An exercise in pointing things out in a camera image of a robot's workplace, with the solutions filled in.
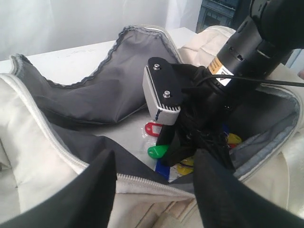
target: wire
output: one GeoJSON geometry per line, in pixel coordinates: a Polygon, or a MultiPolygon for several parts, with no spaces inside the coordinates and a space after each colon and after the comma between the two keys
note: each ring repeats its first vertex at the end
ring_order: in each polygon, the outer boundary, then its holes
{"type": "Polygon", "coordinates": [[[300,83],[300,82],[287,82],[287,81],[277,81],[277,80],[268,80],[268,79],[253,79],[253,78],[249,78],[249,77],[238,77],[238,76],[229,76],[229,75],[208,76],[208,77],[205,77],[202,80],[200,80],[198,85],[201,85],[203,82],[205,82],[211,78],[239,79],[239,80],[259,82],[259,83],[270,84],[270,85],[304,87],[304,83],[300,83]]]}

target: screw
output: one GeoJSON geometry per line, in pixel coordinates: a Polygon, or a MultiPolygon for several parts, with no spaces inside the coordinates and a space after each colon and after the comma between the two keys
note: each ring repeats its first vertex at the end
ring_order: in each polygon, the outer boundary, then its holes
{"type": "Polygon", "coordinates": [[[164,98],[170,98],[170,91],[166,90],[166,91],[163,93],[163,97],[164,97],[164,98]]]}
{"type": "Polygon", "coordinates": [[[158,63],[155,63],[153,70],[160,70],[160,65],[158,63]]]}

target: green key tag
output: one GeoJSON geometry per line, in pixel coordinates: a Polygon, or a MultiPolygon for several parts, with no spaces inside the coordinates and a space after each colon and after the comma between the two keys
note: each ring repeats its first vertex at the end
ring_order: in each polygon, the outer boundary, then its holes
{"type": "Polygon", "coordinates": [[[162,158],[169,145],[152,146],[148,149],[148,155],[154,159],[162,158]]]}

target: gray bag lining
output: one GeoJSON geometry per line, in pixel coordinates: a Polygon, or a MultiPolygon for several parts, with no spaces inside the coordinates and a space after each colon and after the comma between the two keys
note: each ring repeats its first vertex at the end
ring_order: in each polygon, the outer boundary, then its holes
{"type": "MultiPolygon", "coordinates": [[[[78,120],[93,124],[116,123],[128,117],[145,105],[142,91],[143,67],[150,57],[164,57],[169,62],[180,62],[174,46],[160,32],[142,27],[127,27],[121,34],[115,46],[109,51],[108,57],[99,65],[97,70],[81,82],[72,85],[59,85],[46,80],[36,68],[22,55],[13,58],[14,74],[27,86],[40,109],[50,109],[55,120],[78,120]],[[145,43],[138,58],[129,52],[136,45],[145,43]],[[155,50],[165,50],[161,55],[155,50]]],[[[245,141],[231,150],[230,154],[237,167],[236,177],[241,177],[253,170],[262,161],[275,154],[275,148],[283,143],[295,128],[299,118],[299,103],[290,94],[279,89],[260,86],[231,116],[228,126],[232,133],[241,136],[245,141]]],[[[121,146],[103,136],[92,136],[90,140],[83,133],[58,128],[54,126],[57,137],[67,145],[76,156],[82,152],[89,153],[90,148],[99,145],[101,148],[113,149],[118,162],[118,172],[134,175],[149,180],[172,185],[176,188],[193,192],[191,174],[172,183],[163,181],[159,174],[145,167],[142,162],[130,157],[121,146]],[[83,150],[77,150],[80,141],[83,150]]]]}

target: label sticker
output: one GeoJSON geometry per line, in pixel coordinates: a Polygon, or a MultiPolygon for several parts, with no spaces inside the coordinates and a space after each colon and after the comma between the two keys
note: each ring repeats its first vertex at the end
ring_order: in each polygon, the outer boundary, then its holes
{"type": "MultiPolygon", "coordinates": [[[[218,59],[215,57],[210,65],[208,66],[211,74],[213,75],[233,75],[218,59]]],[[[217,78],[217,80],[223,85],[226,86],[230,82],[230,78],[217,78]]]]}

